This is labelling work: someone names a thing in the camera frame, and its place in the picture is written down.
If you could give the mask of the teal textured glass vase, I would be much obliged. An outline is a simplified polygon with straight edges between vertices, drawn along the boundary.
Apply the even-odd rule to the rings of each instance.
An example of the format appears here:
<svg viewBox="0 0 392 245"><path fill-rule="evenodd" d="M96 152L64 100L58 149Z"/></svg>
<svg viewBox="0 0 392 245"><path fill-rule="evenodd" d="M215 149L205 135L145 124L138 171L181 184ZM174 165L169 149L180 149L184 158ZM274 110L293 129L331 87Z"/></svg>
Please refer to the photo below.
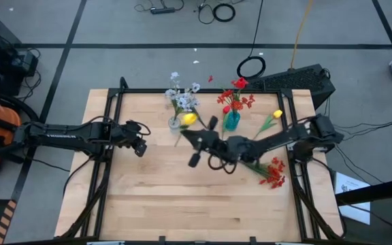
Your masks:
<svg viewBox="0 0 392 245"><path fill-rule="evenodd" d="M240 122L241 116L239 112L230 112L224 119L224 129L226 131L235 131Z"/></svg>

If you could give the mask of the red artificial tulip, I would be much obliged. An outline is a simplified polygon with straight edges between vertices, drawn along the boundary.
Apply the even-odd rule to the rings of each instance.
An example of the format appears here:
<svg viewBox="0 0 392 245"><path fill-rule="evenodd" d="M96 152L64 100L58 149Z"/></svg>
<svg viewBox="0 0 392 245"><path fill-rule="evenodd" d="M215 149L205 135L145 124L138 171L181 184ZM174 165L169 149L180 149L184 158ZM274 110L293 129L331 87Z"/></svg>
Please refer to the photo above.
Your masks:
<svg viewBox="0 0 392 245"><path fill-rule="evenodd" d="M231 111L230 105L226 105L223 108L223 122L222 122L222 127L221 127L221 138L224 138L224 134L227 130L226 126L227 126L227 121L228 121L228 116L229 116L230 111Z"/></svg>

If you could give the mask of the dense red flower bunch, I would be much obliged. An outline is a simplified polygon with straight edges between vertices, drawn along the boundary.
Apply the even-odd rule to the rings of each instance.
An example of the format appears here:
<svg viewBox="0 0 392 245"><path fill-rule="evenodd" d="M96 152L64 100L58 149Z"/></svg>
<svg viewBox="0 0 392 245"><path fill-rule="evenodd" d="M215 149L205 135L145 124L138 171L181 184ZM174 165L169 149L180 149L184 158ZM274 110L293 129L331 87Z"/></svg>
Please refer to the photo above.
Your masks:
<svg viewBox="0 0 392 245"><path fill-rule="evenodd" d="M286 181L286 164L278 157L274 157L269 163L244 163L244 166L259 177L260 185L268 185L271 189L282 187Z"/></svg>

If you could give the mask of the sparse red flower sprig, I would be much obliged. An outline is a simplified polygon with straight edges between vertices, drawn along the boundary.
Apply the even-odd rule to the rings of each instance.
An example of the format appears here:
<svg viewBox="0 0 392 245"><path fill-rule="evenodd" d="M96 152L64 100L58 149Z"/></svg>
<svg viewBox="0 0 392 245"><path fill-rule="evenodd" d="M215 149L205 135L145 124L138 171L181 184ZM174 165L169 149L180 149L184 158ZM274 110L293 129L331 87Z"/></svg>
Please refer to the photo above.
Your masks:
<svg viewBox="0 0 392 245"><path fill-rule="evenodd" d="M230 112L238 113L244 109L244 106L251 108L255 102L255 96L249 94L242 96L242 91L247 87L248 81L244 77L239 77L237 80L232 80L233 88L222 88L222 93L217 97L217 103L225 104L223 114Z"/></svg>

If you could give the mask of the white artificial flower bunch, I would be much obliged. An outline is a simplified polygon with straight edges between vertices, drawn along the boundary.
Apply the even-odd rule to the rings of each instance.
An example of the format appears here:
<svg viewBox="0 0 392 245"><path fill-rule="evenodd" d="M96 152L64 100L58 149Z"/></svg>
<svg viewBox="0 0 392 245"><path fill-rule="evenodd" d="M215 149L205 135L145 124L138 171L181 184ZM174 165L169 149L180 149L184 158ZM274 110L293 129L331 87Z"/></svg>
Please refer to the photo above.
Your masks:
<svg viewBox="0 0 392 245"><path fill-rule="evenodd" d="M173 71L170 76L171 88L165 91L165 96L171 101L174 108L174 117L183 111L182 103L180 102L180 81L178 80L179 73Z"/></svg>
<svg viewBox="0 0 392 245"><path fill-rule="evenodd" d="M180 102L182 103L182 109L183 109L183 111L180 114L185 115L194 112L198 115L198 113L196 112L196 107L201 105L201 102L197 98L196 93L200 91L200 88L201 85L194 82L192 83L192 87L186 88L184 92L180 94Z"/></svg>

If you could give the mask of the yellow artificial tulip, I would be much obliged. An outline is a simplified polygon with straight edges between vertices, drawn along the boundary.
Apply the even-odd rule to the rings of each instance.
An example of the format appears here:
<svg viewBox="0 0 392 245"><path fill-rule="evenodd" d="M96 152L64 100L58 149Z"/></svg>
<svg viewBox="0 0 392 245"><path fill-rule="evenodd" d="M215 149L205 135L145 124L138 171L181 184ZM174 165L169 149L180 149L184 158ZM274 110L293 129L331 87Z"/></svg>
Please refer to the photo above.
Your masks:
<svg viewBox="0 0 392 245"><path fill-rule="evenodd" d="M274 122L275 119L279 119L283 115L282 110L276 110L272 114L270 114L264 121L264 123L261 125L259 130L257 131L256 135L253 137L253 139L256 139L258 135L269 128L273 127L276 123Z"/></svg>
<svg viewBox="0 0 392 245"><path fill-rule="evenodd" d="M193 125L198 120L198 118L199 118L198 115L196 113L194 113L194 112L185 114L182 117L183 125L181 125L179 127L180 134L179 134L179 136L178 136L178 138L176 140L176 143L174 144L175 147L178 145L178 142L180 141L180 138L182 136L182 132L184 130L187 130L191 125Z"/></svg>

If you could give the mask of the red artificial rose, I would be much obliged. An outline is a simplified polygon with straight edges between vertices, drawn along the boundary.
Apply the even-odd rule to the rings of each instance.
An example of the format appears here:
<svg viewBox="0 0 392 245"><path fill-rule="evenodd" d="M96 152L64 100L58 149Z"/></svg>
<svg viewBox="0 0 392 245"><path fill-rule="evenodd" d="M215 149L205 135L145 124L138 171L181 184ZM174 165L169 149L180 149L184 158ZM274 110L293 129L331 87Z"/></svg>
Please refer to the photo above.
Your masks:
<svg viewBox="0 0 392 245"><path fill-rule="evenodd" d="M246 87L248 82L244 78L238 78L231 82L236 92L231 94L231 109L233 112L238 112L248 104L248 99L246 97L241 98L241 91Z"/></svg>

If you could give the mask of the black barrier bar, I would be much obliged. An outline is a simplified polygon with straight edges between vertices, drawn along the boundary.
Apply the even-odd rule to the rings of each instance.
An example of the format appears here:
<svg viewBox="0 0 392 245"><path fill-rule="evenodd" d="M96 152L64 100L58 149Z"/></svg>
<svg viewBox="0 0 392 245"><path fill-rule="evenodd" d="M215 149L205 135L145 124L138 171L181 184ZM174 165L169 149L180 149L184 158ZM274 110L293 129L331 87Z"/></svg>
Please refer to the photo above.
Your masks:
<svg viewBox="0 0 392 245"><path fill-rule="evenodd" d="M392 181L336 194L338 206L392 198Z"/></svg>

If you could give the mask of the white printed paper sheet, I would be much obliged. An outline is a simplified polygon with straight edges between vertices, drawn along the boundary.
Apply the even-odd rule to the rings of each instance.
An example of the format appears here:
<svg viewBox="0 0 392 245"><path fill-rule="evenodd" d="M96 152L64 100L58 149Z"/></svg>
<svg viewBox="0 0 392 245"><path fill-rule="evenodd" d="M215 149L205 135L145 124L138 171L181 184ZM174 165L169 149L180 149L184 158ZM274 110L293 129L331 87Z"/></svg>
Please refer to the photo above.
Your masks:
<svg viewBox="0 0 392 245"><path fill-rule="evenodd" d="M366 182L351 178L350 176L336 172L335 175L335 194L345 193L357 189L369 187ZM370 225L370 202L353 204L353 206L340 206L340 213L343 217L354 221Z"/></svg>

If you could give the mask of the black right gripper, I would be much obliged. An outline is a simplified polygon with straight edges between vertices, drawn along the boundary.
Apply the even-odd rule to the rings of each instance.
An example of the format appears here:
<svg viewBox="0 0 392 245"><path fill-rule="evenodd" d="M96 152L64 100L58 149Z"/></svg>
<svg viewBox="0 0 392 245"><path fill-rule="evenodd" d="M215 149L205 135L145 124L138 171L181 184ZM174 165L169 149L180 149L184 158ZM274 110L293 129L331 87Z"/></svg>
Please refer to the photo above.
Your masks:
<svg viewBox="0 0 392 245"><path fill-rule="evenodd" d="M218 118L212 116L207 129L197 131L185 129L181 132L196 150L196 153L192 155L189 161L190 167L197 166L202 151L218 157L223 165L236 165L241 155L247 151L246 147L250 142L247 138L231 136L226 140L222 140L219 133L214 130L217 123Z"/></svg>

